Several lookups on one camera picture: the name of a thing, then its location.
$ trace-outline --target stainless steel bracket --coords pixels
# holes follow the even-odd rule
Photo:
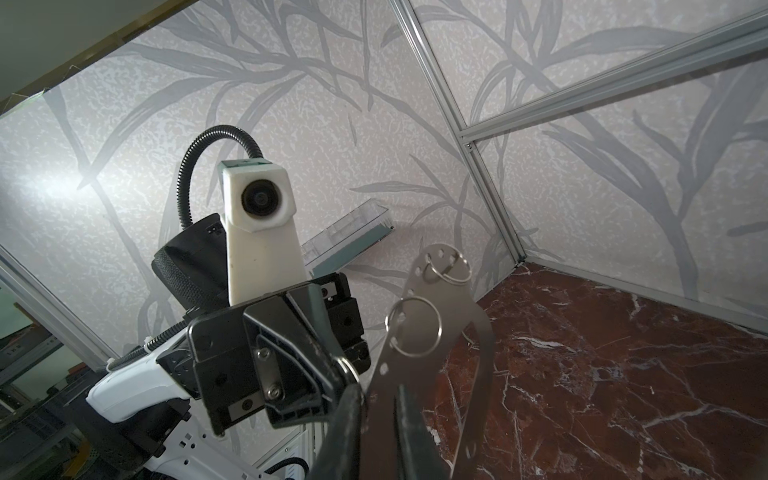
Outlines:
[[[474,475],[490,399],[494,337],[488,316],[472,299],[471,277],[472,269],[461,252],[443,243],[426,247],[413,263],[402,297],[387,316],[387,336],[368,388],[361,479],[396,478],[398,386],[405,385],[422,406],[428,405],[446,356],[470,324],[475,327],[480,357],[451,479]]]

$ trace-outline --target leaf pattern wallpaper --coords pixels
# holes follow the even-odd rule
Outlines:
[[[415,11],[474,124],[765,6],[445,0]],[[478,148],[531,257],[768,318],[767,81],[767,60],[740,58]]]
[[[288,170],[306,241],[365,200],[396,229],[345,269],[374,358],[416,254],[456,245],[484,295],[514,266],[386,0],[203,0],[0,118],[0,243],[117,354],[180,320],[150,261],[179,231],[175,175],[207,127]],[[222,210],[218,142],[191,206]],[[251,462],[283,438],[230,430]]]
[[[766,6],[765,0],[413,0],[467,125]],[[392,28],[386,39],[400,35]]]

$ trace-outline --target camera lens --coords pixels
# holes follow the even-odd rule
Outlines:
[[[243,208],[257,217],[271,215],[280,206],[280,193],[269,180],[255,180],[243,190]]]

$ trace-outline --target red marble floor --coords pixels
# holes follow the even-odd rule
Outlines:
[[[479,303],[496,350],[476,478],[768,478],[768,336],[534,264]],[[425,411],[443,458],[475,354],[453,349]]]

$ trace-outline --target transparent container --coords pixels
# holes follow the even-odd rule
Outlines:
[[[368,200],[301,246],[306,271],[312,278],[337,272],[394,228],[389,209]]]

